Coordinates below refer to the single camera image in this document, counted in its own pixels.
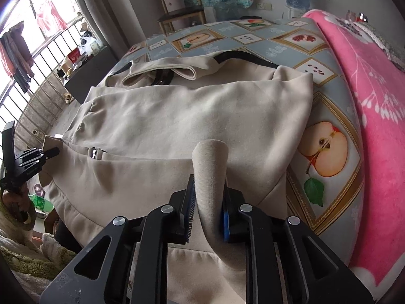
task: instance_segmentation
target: plastic bag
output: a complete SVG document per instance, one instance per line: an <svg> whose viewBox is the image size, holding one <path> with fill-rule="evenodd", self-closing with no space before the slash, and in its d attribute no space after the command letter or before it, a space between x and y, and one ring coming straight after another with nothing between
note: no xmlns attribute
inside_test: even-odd
<svg viewBox="0 0 405 304"><path fill-rule="evenodd" d="M86 52L87 54L96 54L103 46L102 42L94 37L81 37L80 39L86 41L85 44L82 44L78 47L80 50L80 54L83 54L84 52Z"/></svg>

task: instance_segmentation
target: wall outlet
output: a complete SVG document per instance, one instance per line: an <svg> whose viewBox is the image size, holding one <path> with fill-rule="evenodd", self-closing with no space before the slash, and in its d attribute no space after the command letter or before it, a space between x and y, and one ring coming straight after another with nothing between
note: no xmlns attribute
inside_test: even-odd
<svg viewBox="0 0 405 304"><path fill-rule="evenodd" d="M263 5L265 7L265 10L273 10L273 6L271 5L271 3L266 2Z"/></svg>

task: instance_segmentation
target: wooden chair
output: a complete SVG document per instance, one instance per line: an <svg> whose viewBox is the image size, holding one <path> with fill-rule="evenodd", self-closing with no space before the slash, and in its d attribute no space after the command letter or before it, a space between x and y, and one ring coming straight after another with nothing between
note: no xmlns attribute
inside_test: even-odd
<svg viewBox="0 0 405 304"><path fill-rule="evenodd" d="M202 24L205 24L207 22L205 20L204 6L203 6L201 0L198 0L198 3L199 3L198 6L191 6L191 7L174 10L174 11L170 11L170 12L167 11L165 0L161 0L161 3L163 5L163 10L165 11L165 14L162 17L160 17L157 20L157 22L159 23L159 26L160 26L163 34L167 34L166 29L165 29L165 24L168 24L170 27L170 30L172 32L174 32L175 30L173 28L172 22L177 21L179 19L198 16L198 17L200 17L200 21Z"/></svg>

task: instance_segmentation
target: floor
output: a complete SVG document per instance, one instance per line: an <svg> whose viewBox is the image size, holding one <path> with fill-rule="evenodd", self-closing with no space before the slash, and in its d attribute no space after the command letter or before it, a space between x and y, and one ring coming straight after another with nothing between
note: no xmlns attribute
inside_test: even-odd
<svg viewBox="0 0 405 304"><path fill-rule="evenodd" d="M76 99L73 100L69 105L66 105L63 111L58 115L57 120L48 132L48 135L53 137L56 134L63 135L63 133L69 128L70 123L75 117L79 107L80 104Z"/></svg>

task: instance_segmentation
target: gray curtain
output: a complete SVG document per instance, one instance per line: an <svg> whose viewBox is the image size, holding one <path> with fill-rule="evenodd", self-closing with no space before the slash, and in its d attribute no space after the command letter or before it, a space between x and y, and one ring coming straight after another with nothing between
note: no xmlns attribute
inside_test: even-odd
<svg viewBox="0 0 405 304"><path fill-rule="evenodd" d="M108 0L76 0L83 17L93 34L109 45L117 58L129 48L128 40L120 27Z"/></svg>

